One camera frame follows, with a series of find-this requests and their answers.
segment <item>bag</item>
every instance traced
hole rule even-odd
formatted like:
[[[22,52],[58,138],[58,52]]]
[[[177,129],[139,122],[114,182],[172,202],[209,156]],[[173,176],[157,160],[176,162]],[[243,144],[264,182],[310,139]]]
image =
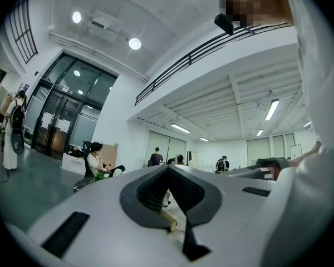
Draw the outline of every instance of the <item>bag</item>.
[[[224,172],[227,170],[227,164],[225,163],[225,161],[223,161],[222,159],[220,159],[218,161],[218,165],[217,165],[217,172]]]
[[[12,109],[10,122],[12,130],[22,130],[23,122],[24,122],[24,113],[22,111],[21,105],[17,104],[17,100],[15,100],[16,105]]]

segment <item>gray floor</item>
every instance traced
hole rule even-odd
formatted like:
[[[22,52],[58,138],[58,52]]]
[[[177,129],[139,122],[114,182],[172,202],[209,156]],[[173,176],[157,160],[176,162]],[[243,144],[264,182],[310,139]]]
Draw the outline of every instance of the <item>gray floor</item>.
[[[18,156],[18,168],[0,183],[0,213],[4,221],[26,231],[48,210],[73,194],[82,175],[62,170],[61,162],[27,149]],[[0,153],[0,181],[7,179]]]

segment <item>railing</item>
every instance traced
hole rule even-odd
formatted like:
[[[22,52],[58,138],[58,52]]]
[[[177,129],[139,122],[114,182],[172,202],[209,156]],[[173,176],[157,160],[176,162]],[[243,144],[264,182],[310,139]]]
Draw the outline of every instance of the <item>railing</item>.
[[[272,26],[251,26],[247,28],[237,27],[235,28],[232,36],[227,33],[222,33],[207,42],[203,43],[199,47],[195,48],[191,52],[176,61],[171,67],[165,70],[160,76],[153,80],[137,97],[135,106],[140,103],[144,98],[154,92],[158,87],[164,84],[167,80],[170,80],[174,75],[191,66],[198,60],[206,57],[207,55],[223,48],[225,45],[239,41],[241,39],[254,36],[259,33],[272,31],[274,29],[289,27],[287,23],[272,25]]]
[[[27,64],[34,55],[38,54],[28,15],[28,0],[18,0],[8,15],[14,40]]]

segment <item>white ceiling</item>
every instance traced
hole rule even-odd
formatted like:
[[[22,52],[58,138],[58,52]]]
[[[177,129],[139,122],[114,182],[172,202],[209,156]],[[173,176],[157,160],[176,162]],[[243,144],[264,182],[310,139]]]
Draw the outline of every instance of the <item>white ceiling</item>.
[[[52,0],[51,31],[76,39],[128,65],[141,74],[173,45],[218,13],[218,0]],[[79,24],[72,21],[82,13]],[[101,11],[122,22],[114,42],[89,33],[91,14]],[[132,37],[141,40],[138,51],[130,49]]]
[[[282,134],[308,122],[295,44],[276,48],[234,62],[219,78],[201,77],[188,84],[182,96],[174,96],[139,118],[180,132],[171,123],[187,128],[190,137],[234,140]],[[271,101],[279,105],[265,121]]]

